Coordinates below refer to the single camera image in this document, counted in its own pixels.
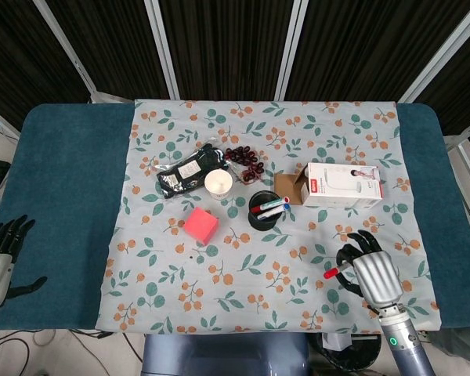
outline table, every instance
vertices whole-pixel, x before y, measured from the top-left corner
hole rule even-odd
[[[439,123],[424,105],[399,104],[397,110],[442,326],[470,326],[470,229]],[[7,302],[0,329],[94,327],[132,115],[132,104],[41,105],[28,115],[0,222],[23,213],[37,220],[13,285],[41,275],[49,280],[40,291]]]

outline marker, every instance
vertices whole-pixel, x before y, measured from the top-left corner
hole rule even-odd
[[[350,266],[352,265],[348,264],[347,262],[343,262],[340,266],[329,269],[326,273],[324,273],[324,278],[328,280],[329,278],[336,277],[339,273],[347,270]]]
[[[285,212],[286,210],[289,210],[290,208],[291,206],[289,204],[283,204],[281,206],[273,208],[272,210],[265,211],[263,214],[258,215],[256,218],[261,221],[262,219],[267,219],[281,212]]]
[[[251,213],[257,214],[257,213],[262,212],[266,209],[275,208],[276,206],[280,206],[282,204],[289,204],[289,201],[290,201],[289,197],[277,198],[276,200],[267,202],[265,204],[262,204],[262,205],[259,205],[259,206],[254,206],[253,208],[251,208]]]

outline white box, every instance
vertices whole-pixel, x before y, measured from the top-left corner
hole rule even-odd
[[[379,169],[352,164],[308,163],[302,204],[369,209],[383,198]]]

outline pen holder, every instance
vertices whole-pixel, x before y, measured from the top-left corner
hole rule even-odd
[[[280,218],[282,213],[276,214],[270,218],[259,220],[257,218],[257,215],[251,213],[251,208],[265,204],[270,201],[277,200],[279,198],[280,197],[276,193],[271,192],[269,190],[261,190],[251,197],[251,199],[249,200],[248,218],[252,228],[257,229],[258,231],[268,231],[275,226],[277,220]]]

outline white paper cup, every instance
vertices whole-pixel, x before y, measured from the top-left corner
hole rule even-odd
[[[212,198],[215,200],[224,200],[230,194],[233,178],[232,175],[220,168],[207,174],[204,185]]]

